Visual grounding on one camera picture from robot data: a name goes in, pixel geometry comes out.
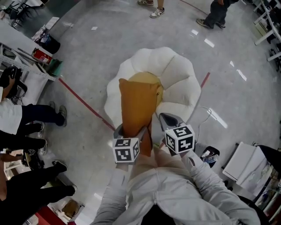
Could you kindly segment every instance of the white bean bag chair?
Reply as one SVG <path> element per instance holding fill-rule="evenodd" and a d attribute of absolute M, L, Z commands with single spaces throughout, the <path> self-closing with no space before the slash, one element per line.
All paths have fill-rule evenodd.
<path fill-rule="evenodd" d="M 200 85 L 188 59 L 168 47 L 161 47 L 138 50 L 120 65 L 116 77 L 108 83 L 104 110 L 112 120 L 113 126 L 117 128 L 122 123 L 119 79 L 128 80 L 138 72 L 156 75 L 164 89 L 162 102 L 158 105 L 152 122 L 158 122 L 155 120 L 160 113 L 171 113 L 187 122 L 199 100 Z"/>

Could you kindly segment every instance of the chair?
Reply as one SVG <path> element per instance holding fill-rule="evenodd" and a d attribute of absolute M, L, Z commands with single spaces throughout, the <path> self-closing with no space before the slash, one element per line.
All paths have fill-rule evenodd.
<path fill-rule="evenodd" d="M 107 85 L 104 110 L 115 128 L 122 123 L 119 79 L 128 80 L 138 72 L 156 75 L 164 89 L 162 102 L 152 118 L 152 130 L 157 123 L 157 131 L 161 133 L 160 113 L 179 116 L 184 122 L 189 120 L 201 94 L 192 63 L 168 47 L 143 48 L 120 65 L 116 77 Z"/>

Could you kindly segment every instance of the cord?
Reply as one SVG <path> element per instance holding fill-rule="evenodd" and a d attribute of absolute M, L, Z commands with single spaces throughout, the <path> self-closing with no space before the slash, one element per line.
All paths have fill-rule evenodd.
<path fill-rule="evenodd" d="M 210 110 L 210 108 L 207 108 L 207 107 L 204 107 L 204 106 L 200 106 L 200 105 L 198 105 L 197 107 L 207 109 L 207 112 L 209 113 L 209 115 L 208 115 L 207 119 L 204 120 L 202 123 L 200 123 L 199 126 L 198 126 L 198 137 L 197 137 L 197 142 L 196 142 L 196 144 L 199 142 L 199 138 L 200 138 L 200 126 L 201 126 L 203 123 L 207 122 L 207 120 L 210 118 L 210 116 L 211 116 L 211 114 L 212 114 L 212 111 Z"/>

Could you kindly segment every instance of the white cube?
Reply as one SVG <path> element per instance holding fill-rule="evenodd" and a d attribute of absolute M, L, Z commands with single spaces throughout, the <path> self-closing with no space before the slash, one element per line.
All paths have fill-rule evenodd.
<path fill-rule="evenodd" d="M 138 138 L 113 139 L 112 150 L 116 163 L 133 163 L 140 153 Z"/>
<path fill-rule="evenodd" d="M 194 149 L 195 138 L 191 125 L 165 131 L 167 147 L 176 154 Z"/>

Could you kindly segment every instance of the light gray jacket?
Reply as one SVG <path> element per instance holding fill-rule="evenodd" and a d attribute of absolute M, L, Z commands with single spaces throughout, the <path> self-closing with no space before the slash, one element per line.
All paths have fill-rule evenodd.
<path fill-rule="evenodd" d="M 260 225 L 256 212 L 228 190 L 193 151 L 182 161 L 192 178 L 181 169 L 160 167 L 128 183 L 127 172 L 116 169 L 92 225 L 140 225 L 154 204 L 177 225 Z"/>

